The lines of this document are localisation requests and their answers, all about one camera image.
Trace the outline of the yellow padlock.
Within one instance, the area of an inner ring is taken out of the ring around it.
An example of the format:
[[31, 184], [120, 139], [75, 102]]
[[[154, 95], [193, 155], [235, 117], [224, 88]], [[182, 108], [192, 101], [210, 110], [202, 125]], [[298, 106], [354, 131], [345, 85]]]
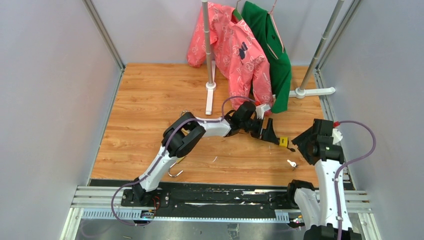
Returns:
[[284, 147], [288, 150], [290, 150], [291, 152], [296, 152], [296, 150], [290, 146], [290, 141], [289, 138], [286, 136], [282, 136], [279, 138], [279, 144], [280, 147]]

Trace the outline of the white headed key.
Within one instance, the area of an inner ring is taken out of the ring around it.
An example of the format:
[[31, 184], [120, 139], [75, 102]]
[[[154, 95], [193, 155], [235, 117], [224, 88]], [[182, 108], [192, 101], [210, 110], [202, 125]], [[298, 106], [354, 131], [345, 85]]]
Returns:
[[297, 169], [299, 167], [299, 165], [295, 162], [295, 161], [291, 161], [289, 159], [286, 160], [287, 163], [290, 165], [290, 167], [294, 170]]

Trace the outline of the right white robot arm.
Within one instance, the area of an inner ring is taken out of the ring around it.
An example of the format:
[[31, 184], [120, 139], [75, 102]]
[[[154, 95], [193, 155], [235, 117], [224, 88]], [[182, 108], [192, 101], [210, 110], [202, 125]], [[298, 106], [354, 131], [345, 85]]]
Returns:
[[305, 240], [360, 240], [353, 229], [344, 195], [342, 134], [334, 122], [314, 119], [306, 131], [292, 140], [306, 162], [314, 166], [319, 192], [312, 183], [293, 180], [287, 187], [286, 204], [301, 212]]

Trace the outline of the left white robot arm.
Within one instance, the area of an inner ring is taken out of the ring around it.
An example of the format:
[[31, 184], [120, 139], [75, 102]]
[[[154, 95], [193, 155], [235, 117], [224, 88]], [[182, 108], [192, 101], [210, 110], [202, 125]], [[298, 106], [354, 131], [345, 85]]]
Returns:
[[269, 106], [255, 105], [247, 100], [236, 110], [230, 110], [218, 118], [200, 118], [191, 112], [183, 113], [180, 118], [163, 133], [158, 154], [147, 170], [133, 182], [127, 184], [129, 189], [122, 194], [122, 199], [142, 207], [159, 204], [156, 193], [163, 176], [186, 157], [202, 138], [232, 137], [240, 132], [252, 138], [285, 147], [287, 140], [278, 137], [274, 131], [273, 119], [264, 123], [265, 112]]

